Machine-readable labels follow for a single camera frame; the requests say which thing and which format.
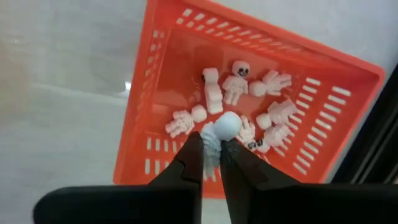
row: skeleton skull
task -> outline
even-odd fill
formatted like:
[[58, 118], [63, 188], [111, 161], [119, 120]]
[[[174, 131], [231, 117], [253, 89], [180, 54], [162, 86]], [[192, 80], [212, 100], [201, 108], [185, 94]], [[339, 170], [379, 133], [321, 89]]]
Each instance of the skeleton skull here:
[[245, 78], [249, 75], [250, 65], [244, 61], [235, 61], [232, 65], [232, 73], [237, 77]]

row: black metal frame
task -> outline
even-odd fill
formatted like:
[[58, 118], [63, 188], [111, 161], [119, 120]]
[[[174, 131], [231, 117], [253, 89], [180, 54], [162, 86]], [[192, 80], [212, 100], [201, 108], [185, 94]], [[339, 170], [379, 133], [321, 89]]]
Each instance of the black metal frame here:
[[398, 178], [398, 66], [332, 182], [392, 184]]

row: white table surface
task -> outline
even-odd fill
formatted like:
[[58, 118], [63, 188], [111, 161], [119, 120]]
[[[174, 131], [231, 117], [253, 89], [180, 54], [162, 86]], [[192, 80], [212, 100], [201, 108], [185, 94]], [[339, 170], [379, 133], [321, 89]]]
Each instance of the white table surface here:
[[[217, 1], [388, 75], [398, 62], [398, 1]], [[50, 190], [112, 183], [145, 5], [0, 1], [0, 223], [32, 223]], [[203, 222], [228, 223], [225, 201], [205, 200]]]

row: orange plastic basket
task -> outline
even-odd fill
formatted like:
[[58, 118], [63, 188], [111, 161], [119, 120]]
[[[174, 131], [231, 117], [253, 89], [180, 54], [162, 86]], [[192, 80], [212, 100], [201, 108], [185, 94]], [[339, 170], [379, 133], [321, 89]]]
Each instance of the orange plastic basket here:
[[[269, 70], [292, 74], [294, 84], [281, 97], [243, 95], [237, 106], [224, 105], [224, 111], [255, 121], [273, 101], [290, 97], [299, 109], [288, 124], [294, 134], [267, 158], [301, 182], [325, 180], [384, 81], [383, 69], [375, 65], [219, 4], [148, 0], [116, 184], [146, 184], [168, 166], [187, 138], [171, 139], [165, 132], [172, 112], [205, 106], [202, 70], [216, 67], [221, 84], [237, 59], [250, 63], [249, 82]], [[203, 194], [224, 198], [218, 170], [204, 176]]]

